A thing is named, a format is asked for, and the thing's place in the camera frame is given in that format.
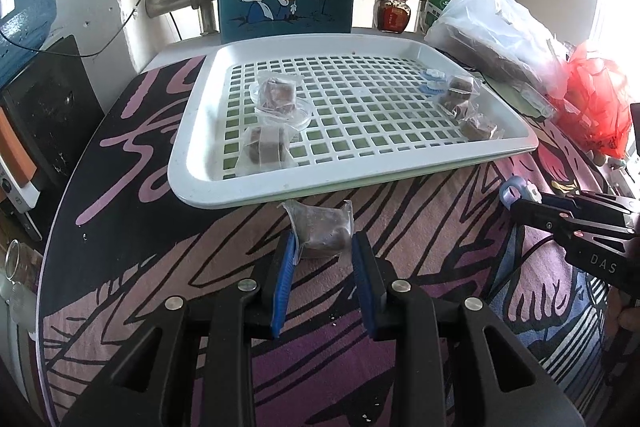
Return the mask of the person's right hand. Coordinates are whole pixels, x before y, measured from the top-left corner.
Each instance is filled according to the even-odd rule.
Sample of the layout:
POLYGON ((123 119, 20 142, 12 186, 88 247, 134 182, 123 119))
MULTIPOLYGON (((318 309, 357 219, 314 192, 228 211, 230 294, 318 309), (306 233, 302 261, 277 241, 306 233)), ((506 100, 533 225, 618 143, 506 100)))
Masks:
POLYGON ((611 287, 606 299, 604 333, 608 338, 614 337, 620 329, 638 333, 640 331, 640 310, 631 305, 624 306, 620 291, 611 287))

